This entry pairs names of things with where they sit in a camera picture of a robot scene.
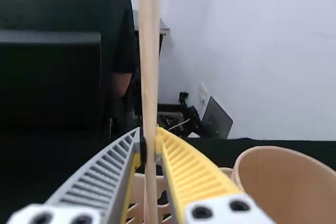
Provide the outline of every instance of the wooden dowel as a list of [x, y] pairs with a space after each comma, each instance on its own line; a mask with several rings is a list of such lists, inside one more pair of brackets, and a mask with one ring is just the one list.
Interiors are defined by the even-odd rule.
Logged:
[[147, 144], [144, 223], [157, 224], [155, 131], [158, 107], [160, 0], [139, 0], [143, 134]]

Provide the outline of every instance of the woven basket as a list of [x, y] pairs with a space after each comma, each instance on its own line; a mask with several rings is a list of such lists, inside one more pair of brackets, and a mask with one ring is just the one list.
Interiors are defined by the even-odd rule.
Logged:
[[[231, 177], [231, 168], [220, 168], [228, 177]], [[140, 173], [136, 173], [134, 176], [132, 195], [130, 201], [130, 208], [127, 212], [127, 224], [142, 224], [143, 223], [143, 199], [144, 199], [144, 178], [145, 176]], [[167, 190], [167, 183], [163, 176], [156, 176], [156, 193], [158, 197], [161, 197], [162, 193]], [[165, 205], [158, 205], [159, 223], [172, 224], [173, 219], [171, 216], [171, 209], [169, 203]]]

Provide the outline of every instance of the screw hole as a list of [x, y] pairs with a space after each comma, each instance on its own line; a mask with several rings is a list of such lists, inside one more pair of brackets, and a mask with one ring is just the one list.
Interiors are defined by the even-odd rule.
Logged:
[[195, 207], [192, 215], [195, 219], [208, 219], [212, 217], [212, 212], [207, 207]]
[[51, 219], [52, 219], [52, 215], [45, 212], [43, 214], [35, 216], [30, 224], [48, 224], [50, 223]]
[[87, 215], [78, 216], [76, 219], [72, 221], [71, 224], [91, 224], [92, 218]]
[[243, 201], [235, 200], [230, 203], [230, 207], [234, 212], [248, 211], [250, 207]]

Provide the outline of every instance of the black chair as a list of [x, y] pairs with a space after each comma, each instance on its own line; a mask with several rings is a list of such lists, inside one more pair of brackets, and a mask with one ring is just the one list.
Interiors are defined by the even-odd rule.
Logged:
[[0, 31], [0, 131], [97, 131], [100, 44], [95, 33]]
[[[101, 62], [96, 33], [0, 30], [0, 194], [13, 199], [1, 204], [8, 212], [46, 200], [109, 143]], [[28, 188], [41, 197], [25, 199]]]

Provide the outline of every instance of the black tablecloth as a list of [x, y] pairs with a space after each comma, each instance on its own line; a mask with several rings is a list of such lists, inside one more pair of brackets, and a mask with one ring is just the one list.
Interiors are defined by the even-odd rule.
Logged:
[[[31, 203], [43, 203], [82, 164], [107, 143], [92, 141], [90, 133], [66, 138], [5, 138], [1, 136], [1, 214], [5, 223], [12, 212]], [[336, 169], [336, 142], [257, 141], [193, 138], [187, 141], [220, 167], [233, 167], [238, 155], [257, 145], [276, 145], [308, 154]]]

